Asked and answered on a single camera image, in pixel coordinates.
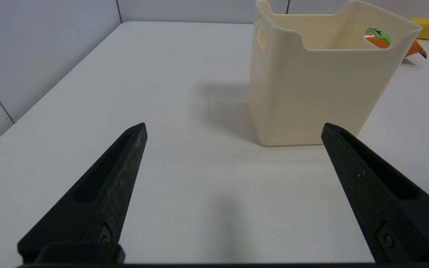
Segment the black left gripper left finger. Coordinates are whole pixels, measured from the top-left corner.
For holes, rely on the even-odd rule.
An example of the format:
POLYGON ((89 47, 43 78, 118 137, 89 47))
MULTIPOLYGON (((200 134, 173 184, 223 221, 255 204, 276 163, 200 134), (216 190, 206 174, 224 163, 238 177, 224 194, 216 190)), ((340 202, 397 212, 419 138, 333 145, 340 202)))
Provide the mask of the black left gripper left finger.
POLYGON ((24 264, 122 264, 119 245, 147 129, 126 129, 18 242, 24 264))

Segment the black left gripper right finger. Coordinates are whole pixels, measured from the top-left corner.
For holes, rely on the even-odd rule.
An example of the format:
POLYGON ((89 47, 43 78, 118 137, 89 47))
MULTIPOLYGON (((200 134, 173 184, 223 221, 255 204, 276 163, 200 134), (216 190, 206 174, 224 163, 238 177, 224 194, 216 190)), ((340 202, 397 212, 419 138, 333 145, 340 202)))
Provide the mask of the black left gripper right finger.
POLYGON ((346 129, 321 139, 376 263, 429 263, 429 194, 346 129))

